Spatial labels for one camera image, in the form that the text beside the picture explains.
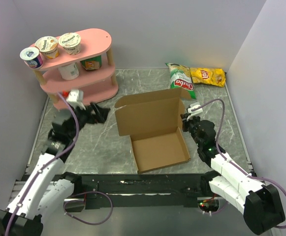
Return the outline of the brown cardboard box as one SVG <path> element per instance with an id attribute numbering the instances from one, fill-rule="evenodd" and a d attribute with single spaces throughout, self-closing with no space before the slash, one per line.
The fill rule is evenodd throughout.
<path id="1" fill-rule="evenodd" d="M 121 97 L 115 103 L 120 136 L 129 136 L 139 174 L 190 161 L 182 135 L 182 88 L 171 88 Z"/>

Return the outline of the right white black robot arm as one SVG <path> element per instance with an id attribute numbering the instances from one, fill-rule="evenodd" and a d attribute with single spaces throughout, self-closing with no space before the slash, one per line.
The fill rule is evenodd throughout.
<path id="1" fill-rule="evenodd" d="M 217 194 L 236 207 L 256 235 L 284 222 L 286 217 L 277 188 L 237 168 L 229 154 L 216 144 L 214 123 L 200 117 L 188 118 L 187 114 L 181 118 L 183 131 L 191 134 L 200 159 L 212 168 L 201 177 L 201 192 L 206 196 Z"/>

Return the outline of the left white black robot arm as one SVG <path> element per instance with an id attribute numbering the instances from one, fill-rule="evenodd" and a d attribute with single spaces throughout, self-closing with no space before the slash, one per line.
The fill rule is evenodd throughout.
<path id="1" fill-rule="evenodd" d="M 110 110 L 91 103 L 57 112 L 38 162 L 21 191 L 0 209 L 0 236 L 39 236 L 49 216 L 66 198 L 82 194 L 81 176 L 66 172 L 51 181 L 65 164 L 85 124 L 105 123 Z"/>

